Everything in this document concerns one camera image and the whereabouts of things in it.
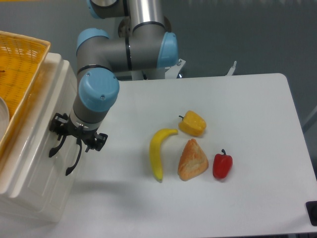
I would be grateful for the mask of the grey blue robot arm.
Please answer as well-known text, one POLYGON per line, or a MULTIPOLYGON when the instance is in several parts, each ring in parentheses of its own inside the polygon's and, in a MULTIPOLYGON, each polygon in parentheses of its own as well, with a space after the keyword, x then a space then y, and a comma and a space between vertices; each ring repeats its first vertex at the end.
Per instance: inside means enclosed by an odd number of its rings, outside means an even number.
POLYGON ((100 151, 107 135, 97 130, 119 92, 115 73, 174 66, 178 45, 167 29, 159 0, 90 0, 87 5, 96 18, 128 17, 128 29, 118 39, 97 28, 79 34, 77 96, 71 112, 55 114, 49 129, 60 143, 73 136, 78 145, 100 151))

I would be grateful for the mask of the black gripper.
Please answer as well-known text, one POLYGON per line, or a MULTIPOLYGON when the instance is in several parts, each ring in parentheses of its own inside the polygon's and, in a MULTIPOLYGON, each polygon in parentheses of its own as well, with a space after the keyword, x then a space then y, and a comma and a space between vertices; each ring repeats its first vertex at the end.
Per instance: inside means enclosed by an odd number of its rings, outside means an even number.
POLYGON ((58 135, 58 139, 63 137, 65 142, 67 136, 71 135, 75 138, 79 138, 87 146, 85 152, 89 150, 101 151, 105 145, 108 135, 104 133, 97 133, 98 128, 85 128, 84 125, 75 126, 69 119, 66 113, 55 113, 50 125, 49 131, 58 135))

